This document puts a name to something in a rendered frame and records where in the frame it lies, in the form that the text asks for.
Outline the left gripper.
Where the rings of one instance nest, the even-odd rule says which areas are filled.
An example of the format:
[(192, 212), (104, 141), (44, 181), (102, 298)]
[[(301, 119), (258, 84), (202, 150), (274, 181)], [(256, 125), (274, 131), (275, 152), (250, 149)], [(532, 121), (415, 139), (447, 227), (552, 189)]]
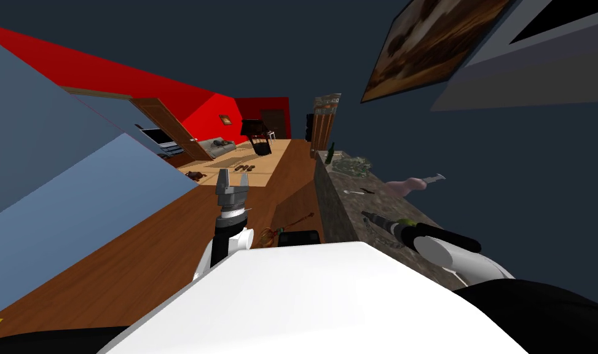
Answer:
[(238, 186), (230, 186), (230, 174), (226, 168), (218, 172), (216, 195), (222, 211), (244, 209), (249, 191), (248, 175), (241, 174)]

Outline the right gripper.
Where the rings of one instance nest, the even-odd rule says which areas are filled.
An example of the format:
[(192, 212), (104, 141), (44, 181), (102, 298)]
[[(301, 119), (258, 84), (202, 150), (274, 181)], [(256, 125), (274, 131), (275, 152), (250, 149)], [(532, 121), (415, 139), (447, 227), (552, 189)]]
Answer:
[(370, 213), (368, 211), (362, 211), (361, 214), (379, 228), (389, 234), (395, 235), (396, 222), (386, 219), (380, 214)]

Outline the grey sofa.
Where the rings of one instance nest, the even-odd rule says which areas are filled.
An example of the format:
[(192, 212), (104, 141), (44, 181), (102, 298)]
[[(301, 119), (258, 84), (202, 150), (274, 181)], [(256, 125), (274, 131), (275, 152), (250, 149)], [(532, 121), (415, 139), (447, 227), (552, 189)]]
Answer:
[(198, 141), (198, 143), (212, 159), (236, 149), (236, 144), (234, 141), (227, 141), (221, 137), (212, 138), (212, 140)]

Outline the black piano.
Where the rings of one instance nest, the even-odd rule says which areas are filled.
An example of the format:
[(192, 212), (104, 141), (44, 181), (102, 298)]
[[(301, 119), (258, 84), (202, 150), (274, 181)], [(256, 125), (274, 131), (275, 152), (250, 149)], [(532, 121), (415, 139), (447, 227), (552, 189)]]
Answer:
[(270, 130), (263, 120), (243, 119), (240, 134), (248, 138), (254, 152), (258, 156), (266, 156), (272, 153), (270, 141)]

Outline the brown wooden door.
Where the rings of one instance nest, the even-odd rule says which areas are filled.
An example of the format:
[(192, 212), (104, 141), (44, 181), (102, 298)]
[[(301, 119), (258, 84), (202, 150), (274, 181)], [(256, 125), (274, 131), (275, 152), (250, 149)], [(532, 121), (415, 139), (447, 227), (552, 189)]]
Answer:
[(131, 98), (130, 101), (156, 126), (166, 133), (193, 160), (212, 161), (213, 158), (194, 140), (159, 98)]

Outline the television on stand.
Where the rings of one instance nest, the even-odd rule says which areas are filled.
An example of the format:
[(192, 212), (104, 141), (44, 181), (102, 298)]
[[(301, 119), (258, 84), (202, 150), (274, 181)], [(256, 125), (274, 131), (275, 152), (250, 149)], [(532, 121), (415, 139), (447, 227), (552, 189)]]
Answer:
[(183, 150), (179, 147), (169, 135), (159, 128), (141, 129), (141, 133), (144, 133), (151, 141), (161, 148), (162, 153), (167, 156), (173, 156), (182, 153)]

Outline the wooden bookshelf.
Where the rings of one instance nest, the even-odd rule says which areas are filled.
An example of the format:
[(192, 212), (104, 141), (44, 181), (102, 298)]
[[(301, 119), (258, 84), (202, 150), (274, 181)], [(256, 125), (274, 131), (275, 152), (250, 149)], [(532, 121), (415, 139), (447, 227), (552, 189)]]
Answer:
[(310, 156), (314, 159), (316, 159), (318, 151), (327, 150), (327, 143), (341, 96), (341, 93), (332, 93), (330, 95), (318, 96), (314, 99), (314, 118), (310, 148)]

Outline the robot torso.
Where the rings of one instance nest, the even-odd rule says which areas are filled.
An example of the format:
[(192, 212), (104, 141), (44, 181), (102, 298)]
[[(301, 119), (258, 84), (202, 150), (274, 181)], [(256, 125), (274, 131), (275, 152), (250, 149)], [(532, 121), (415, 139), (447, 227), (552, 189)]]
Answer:
[(362, 242), (241, 250), (98, 354), (527, 354), (476, 307)]

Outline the grey framed window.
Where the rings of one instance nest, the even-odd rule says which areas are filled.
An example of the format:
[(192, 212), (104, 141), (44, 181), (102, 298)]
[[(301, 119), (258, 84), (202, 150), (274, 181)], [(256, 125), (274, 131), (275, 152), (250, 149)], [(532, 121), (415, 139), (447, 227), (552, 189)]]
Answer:
[(598, 103), (598, 0), (520, 0), (433, 111)]

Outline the pink handled knife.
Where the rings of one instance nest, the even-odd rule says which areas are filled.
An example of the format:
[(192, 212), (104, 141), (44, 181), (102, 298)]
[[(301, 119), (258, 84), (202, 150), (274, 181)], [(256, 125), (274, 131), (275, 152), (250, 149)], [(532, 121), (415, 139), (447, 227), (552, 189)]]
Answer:
[(389, 181), (385, 183), (387, 191), (395, 197), (405, 197), (412, 191), (423, 191), (431, 183), (445, 180), (441, 174), (427, 178), (408, 178), (404, 181)]

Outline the brown framed wall picture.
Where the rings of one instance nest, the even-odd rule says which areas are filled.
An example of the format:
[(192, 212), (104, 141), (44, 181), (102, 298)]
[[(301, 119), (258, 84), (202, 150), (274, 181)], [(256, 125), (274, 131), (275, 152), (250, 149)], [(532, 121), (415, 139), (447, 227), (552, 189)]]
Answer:
[(516, 0), (410, 0), (393, 20), (362, 103), (448, 81)]

